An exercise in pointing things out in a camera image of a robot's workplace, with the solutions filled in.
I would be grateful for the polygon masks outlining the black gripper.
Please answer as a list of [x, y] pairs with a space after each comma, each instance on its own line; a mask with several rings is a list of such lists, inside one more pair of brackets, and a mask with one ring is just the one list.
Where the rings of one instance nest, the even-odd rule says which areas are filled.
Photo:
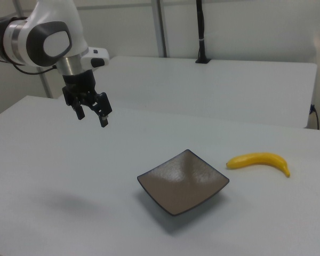
[[98, 115], [101, 127], [106, 127], [112, 108], [106, 93], [98, 94], [95, 91], [96, 82], [93, 71], [87, 70], [78, 75], [64, 75], [63, 80], [66, 84], [62, 88], [65, 102], [68, 106], [73, 106], [77, 118], [82, 120], [85, 117], [81, 104], [92, 106], [93, 111]]

